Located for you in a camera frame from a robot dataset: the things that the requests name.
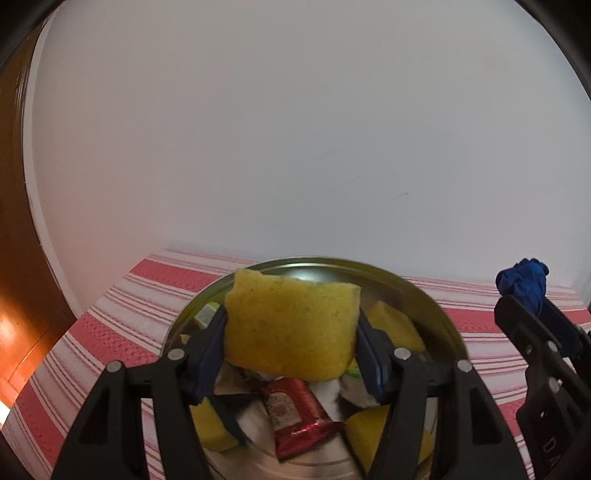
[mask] striped tablecloth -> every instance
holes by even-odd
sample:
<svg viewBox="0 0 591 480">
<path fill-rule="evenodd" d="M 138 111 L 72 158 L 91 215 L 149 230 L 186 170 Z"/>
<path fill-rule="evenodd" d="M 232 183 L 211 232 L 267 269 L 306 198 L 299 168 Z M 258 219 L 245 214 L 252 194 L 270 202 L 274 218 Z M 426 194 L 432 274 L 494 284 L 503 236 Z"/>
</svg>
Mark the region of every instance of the striped tablecloth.
<svg viewBox="0 0 591 480">
<path fill-rule="evenodd" d="M 2 429 L 33 477 L 50 477 L 68 429 L 109 361 L 120 359 L 132 367 L 156 360 L 168 328 L 195 294 L 251 263 L 173 250 L 153 254 L 83 314 L 37 368 Z M 462 333 L 470 358 L 499 404 L 532 476 L 515 420 L 525 398 L 527 364 L 494 324 L 495 286 L 408 280 L 431 295 Z M 573 290 L 551 287 L 548 297 L 572 321 L 591 328 L 591 316 Z M 150 476 L 163 479 L 149 401 L 142 404 L 142 417 Z"/>
</svg>

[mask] red wrapper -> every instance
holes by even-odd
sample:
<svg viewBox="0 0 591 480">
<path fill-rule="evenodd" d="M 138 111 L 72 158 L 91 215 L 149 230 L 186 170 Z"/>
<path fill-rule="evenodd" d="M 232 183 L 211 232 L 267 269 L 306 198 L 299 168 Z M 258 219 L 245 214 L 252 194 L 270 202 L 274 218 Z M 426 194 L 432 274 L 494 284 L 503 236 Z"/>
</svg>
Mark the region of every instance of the red wrapper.
<svg viewBox="0 0 591 480">
<path fill-rule="evenodd" d="M 279 461 L 310 450 L 343 428 L 341 422 L 330 419 L 303 380 L 273 380 L 261 393 L 275 430 L 275 454 Z"/>
</svg>

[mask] white wall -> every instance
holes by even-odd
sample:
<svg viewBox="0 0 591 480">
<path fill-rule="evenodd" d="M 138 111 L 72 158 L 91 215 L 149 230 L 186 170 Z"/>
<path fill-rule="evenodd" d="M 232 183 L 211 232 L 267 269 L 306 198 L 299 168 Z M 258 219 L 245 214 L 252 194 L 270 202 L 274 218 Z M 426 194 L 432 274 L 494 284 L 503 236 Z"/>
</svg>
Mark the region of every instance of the white wall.
<svg viewBox="0 0 591 480">
<path fill-rule="evenodd" d="M 587 288 L 591 103 L 513 0 L 69 0 L 38 60 L 27 182 L 80 309 L 168 241 Z"/>
</svg>

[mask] steel plate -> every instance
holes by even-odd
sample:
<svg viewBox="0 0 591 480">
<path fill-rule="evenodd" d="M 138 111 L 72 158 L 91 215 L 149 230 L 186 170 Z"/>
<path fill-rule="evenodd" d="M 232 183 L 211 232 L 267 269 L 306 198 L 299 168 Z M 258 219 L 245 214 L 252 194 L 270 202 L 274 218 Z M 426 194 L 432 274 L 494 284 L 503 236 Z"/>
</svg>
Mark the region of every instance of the steel plate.
<svg viewBox="0 0 591 480">
<path fill-rule="evenodd" d="M 452 363 L 467 358 L 466 347 L 451 320 L 425 292 L 401 277 L 380 268 L 337 258 L 301 257 L 273 260 L 250 268 L 267 274 L 295 277 L 311 281 L 342 281 L 361 287 L 361 306 L 368 310 L 383 300 L 404 313 L 415 323 L 427 346 L 427 356 L 434 361 Z M 172 325 L 162 354 L 181 345 L 180 335 L 191 335 L 199 327 L 194 315 L 208 302 L 222 303 L 232 288 L 234 275 L 217 280 L 201 291 Z M 311 389 L 333 420 L 345 420 L 351 414 L 339 400 L 339 382 L 311 384 Z M 344 440 L 335 437 L 324 445 L 292 460 L 279 463 L 274 454 L 274 432 L 260 401 L 250 404 L 238 416 L 248 437 L 246 446 L 206 455 L 218 478 L 240 479 L 317 479 L 357 480 L 363 478 Z M 437 401 L 429 399 L 425 428 L 435 433 Z M 428 474 L 429 461 L 420 466 L 417 478 Z"/>
</svg>

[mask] yellow sponge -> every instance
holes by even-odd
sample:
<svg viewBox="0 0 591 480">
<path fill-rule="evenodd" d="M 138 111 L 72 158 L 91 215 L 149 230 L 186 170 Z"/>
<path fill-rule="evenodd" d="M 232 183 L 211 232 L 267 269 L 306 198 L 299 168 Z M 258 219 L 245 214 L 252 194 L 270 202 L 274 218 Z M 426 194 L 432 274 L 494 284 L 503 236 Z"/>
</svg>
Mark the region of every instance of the yellow sponge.
<svg viewBox="0 0 591 480">
<path fill-rule="evenodd" d="M 372 327 L 388 334 L 394 346 L 403 346 L 419 355 L 425 351 L 423 339 L 412 321 L 401 311 L 393 309 L 383 301 L 377 302 L 368 313 Z"/>
<path fill-rule="evenodd" d="M 190 405 L 189 408 L 203 448 L 222 452 L 238 445 L 238 440 L 224 428 L 222 419 L 208 399 L 204 398 L 199 405 Z"/>
<path fill-rule="evenodd" d="M 310 382 L 339 378 L 355 352 L 361 288 L 238 270 L 226 295 L 234 365 Z"/>
<path fill-rule="evenodd" d="M 388 405 L 369 410 L 360 411 L 345 422 L 345 435 L 353 449 L 357 459 L 360 461 L 365 472 L 369 472 L 379 441 L 382 438 L 382 431 L 386 425 L 388 416 Z M 421 450 L 418 454 L 417 464 L 425 460 L 433 451 L 433 438 L 426 430 L 423 432 Z"/>
</svg>

